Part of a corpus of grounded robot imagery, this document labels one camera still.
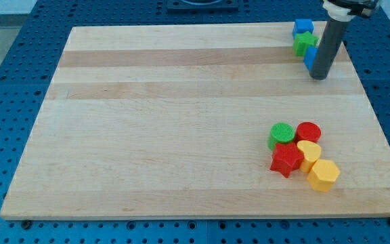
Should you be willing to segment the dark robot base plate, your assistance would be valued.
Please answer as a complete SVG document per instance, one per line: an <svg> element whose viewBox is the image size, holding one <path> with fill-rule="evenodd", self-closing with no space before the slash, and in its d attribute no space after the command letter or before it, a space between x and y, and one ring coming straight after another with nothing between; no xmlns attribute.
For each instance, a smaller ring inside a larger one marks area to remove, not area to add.
<svg viewBox="0 0 390 244"><path fill-rule="evenodd" d="M168 12L238 10L239 0L165 0Z"/></svg>

